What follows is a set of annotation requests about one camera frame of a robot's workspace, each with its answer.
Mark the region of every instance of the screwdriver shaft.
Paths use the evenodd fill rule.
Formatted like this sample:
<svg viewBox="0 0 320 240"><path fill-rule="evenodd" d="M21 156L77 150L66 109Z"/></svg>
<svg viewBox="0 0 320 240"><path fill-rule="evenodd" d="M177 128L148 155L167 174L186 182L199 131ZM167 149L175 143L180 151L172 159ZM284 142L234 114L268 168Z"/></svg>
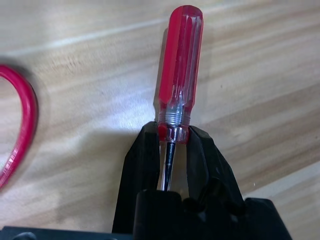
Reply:
<svg viewBox="0 0 320 240"><path fill-rule="evenodd" d="M165 162L163 166L162 183L161 183L162 191L170 190L175 148L176 148L176 144L174 142L168 142L166 144Z"/></svg>

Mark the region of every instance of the wooden surface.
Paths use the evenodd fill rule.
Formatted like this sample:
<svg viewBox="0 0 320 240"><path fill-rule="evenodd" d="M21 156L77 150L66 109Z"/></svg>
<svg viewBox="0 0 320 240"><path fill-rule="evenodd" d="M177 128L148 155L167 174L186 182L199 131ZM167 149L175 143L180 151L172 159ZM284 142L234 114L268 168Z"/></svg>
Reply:
<svg viewBox="0 0 320 240"><path fill-rule="evenodd" d="M213 137L244 197L270 198L293 239L316 240L320 2L279 2L192 2L203 10L204 32L191 123ZM39 122L0 193L0 227L111 230L124 157L155 118L169 15L189 3L1 1L0 62L33 85ZM3 79L0 112L4 162L21 112ZM173 177L181 193L183 163Z"/></svg>

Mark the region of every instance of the translucent handle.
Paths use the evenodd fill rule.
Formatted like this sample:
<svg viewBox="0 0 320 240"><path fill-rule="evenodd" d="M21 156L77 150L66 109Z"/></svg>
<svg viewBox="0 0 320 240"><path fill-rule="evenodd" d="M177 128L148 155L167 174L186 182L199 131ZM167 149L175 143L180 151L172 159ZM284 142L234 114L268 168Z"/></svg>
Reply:
<svg viewBox="0 0 320 240"><path fill-rule="evenodd" d="M161 141L186 144L195 104L203 14L184 5L170 17L159 89L158 131Z"/></svg>

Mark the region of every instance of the red cable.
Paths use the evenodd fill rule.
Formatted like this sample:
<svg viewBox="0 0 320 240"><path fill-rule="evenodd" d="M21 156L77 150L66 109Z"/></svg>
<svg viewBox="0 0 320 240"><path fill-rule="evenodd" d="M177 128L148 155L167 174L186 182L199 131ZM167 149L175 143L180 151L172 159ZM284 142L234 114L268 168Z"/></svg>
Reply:
<svg viewBox="0 0 320 240"><path fill-rule="evenodd" d="M22 121L18 139L11 155L0 173L0 189L15 172L33 140L38 118L38 105L31 85L11 68L0 65L0 77L8 80L16 89L22 106Z"/></svg>

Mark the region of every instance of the clamp jaw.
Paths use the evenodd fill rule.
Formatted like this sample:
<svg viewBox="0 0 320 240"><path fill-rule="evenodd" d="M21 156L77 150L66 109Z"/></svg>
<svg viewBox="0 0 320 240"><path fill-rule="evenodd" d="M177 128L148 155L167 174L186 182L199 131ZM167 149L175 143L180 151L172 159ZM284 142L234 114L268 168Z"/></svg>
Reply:
<svg viewBox="0 0 320 240"><path fill-rule="evenodd" d="M144 125L124 160L112 232L137 240L291 240L270 200L243 200L230 165L195 126L186 163L189 198L157 190L157 123Z"/></svg>

